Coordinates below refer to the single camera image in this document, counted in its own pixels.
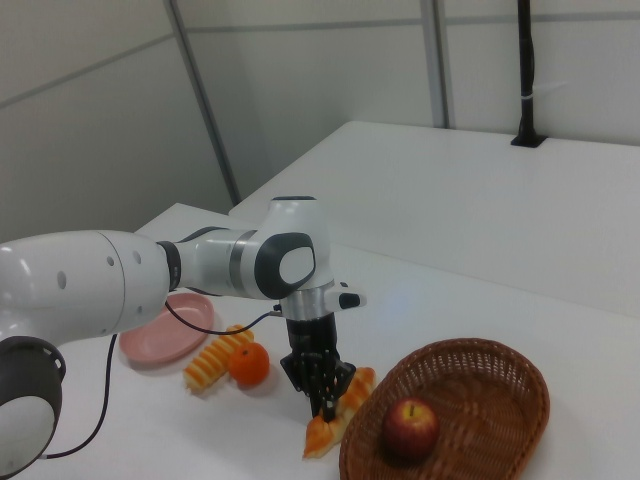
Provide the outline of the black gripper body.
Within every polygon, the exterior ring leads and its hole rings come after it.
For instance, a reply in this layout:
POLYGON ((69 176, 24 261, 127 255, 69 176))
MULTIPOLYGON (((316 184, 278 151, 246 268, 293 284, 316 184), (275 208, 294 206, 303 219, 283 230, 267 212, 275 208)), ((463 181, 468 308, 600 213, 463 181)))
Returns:
POLYGON ((331 355, 340 357, 337 349, 335 315, 312 320, 286 320, 289 345, 294 357, 305 355, 331 355))

